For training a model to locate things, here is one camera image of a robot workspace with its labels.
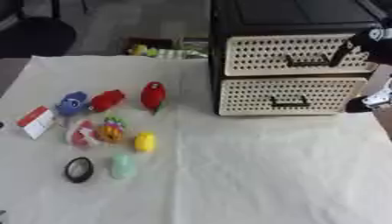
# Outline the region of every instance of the storage drawer unit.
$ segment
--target storage drawer unit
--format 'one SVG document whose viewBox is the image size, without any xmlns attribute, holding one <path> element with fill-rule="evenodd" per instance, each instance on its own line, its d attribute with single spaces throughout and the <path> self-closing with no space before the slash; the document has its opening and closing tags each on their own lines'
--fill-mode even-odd
<svg viewBox="0 0 392 224">
<path fill-rule="evenodd" d="M 329 60 L 383 15 L 352 0 L 213 0 L 211 83 L 221 116 L 329 115 L 366 85 L 377 65 L 355 49 Z"/>
</svg>

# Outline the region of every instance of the blue toy fish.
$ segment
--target blue toy fish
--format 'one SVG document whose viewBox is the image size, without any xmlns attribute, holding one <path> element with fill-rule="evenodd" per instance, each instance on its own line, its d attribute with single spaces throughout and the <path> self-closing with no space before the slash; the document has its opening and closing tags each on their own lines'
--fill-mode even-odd
<svg viewBox="0 0 392 224">
<path fill-rule="evenodd" d="M 56 109 L 61 116 L 74 116 L 87 107 L 88 95 L 79 91 L 67 94 L 61 102 L 56 105 Z"/>
</svg>

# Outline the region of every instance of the red toy bird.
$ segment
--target red toy bird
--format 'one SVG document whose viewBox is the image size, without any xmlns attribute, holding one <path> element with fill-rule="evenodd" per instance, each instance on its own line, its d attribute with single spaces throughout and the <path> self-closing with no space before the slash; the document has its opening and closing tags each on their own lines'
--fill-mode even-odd
<svg viewBox="0 0 392 224">
<path fill-rule="evenodd" d="M 122 99 L 125 98 L 125 94 L 120 90 L 106 91 L 103 94 L 99 94 L 94 97 L 90 102 L 90 109 L 95 112 L 103 112 L 111 107 L 115 106 Z"/>
<path fill-rule="evenodd" d="M 164 85 L 157 81 L 152 81 L 143 89 L 141 95 L 142 104 L 155 115 L 166 97 Z"/>
</svg>

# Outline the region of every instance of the drawer handle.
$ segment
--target drawer handle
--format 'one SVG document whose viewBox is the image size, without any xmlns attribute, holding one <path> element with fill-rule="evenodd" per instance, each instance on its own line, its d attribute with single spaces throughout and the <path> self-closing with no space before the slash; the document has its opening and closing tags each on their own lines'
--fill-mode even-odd
<svg viewBox="0 0 392 224">
<path fill-rule="evenodd" d="M 277 98 L 271 96 L 269 98 L 272 102 L 272 108 L 309 108 L 311 104 L 308 102 L 306 97 L 303 95 L 300 96 L 302 102 L 294 103 L 294 102 L 277 102 Z"/>
<path fill-rule="evenodd" d="M 286 56 L 287 67 L 327 67 L 330 62 L 325 54 L 321 54 L 322 61 L 295 61 L 289 54 Z"/>
</svg>

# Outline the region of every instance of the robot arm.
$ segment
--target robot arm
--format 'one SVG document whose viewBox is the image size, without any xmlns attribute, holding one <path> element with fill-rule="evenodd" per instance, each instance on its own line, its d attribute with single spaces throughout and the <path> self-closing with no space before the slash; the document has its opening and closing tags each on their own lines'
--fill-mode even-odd
<svg viewBox="0 0 392 224">
<path fill-rule="evenodd" d="M 392 65 L 392 25 L 389 21 L 384 24 L 383 27 L 371 28 L 349 38 L 332 56 L 329 66 L 336 67 L 355 47 L 368 53 L 368 61 Z"/>
<path fill-rule="evenodd" d="M 370 96 L 353 98 L 346 105 L 347 113 L 369 112 L 375 109 L 384 109 L 392 104 L 392 74 L 383 88 Z"/>
<path fill-rule="evenodd" d="M 336 67 L 355 47 L 368 53 L 367 60 L 392 66 L 392 23 L 385 20 L 382 27 L 368 29 L 353 35 L 332 56 L 330 67 Z M 383 88 L 370 96 L 353 98 L 346 105 L 347 113 L 360 113 L 392 105 L 392 74 Z"/>
</svg>

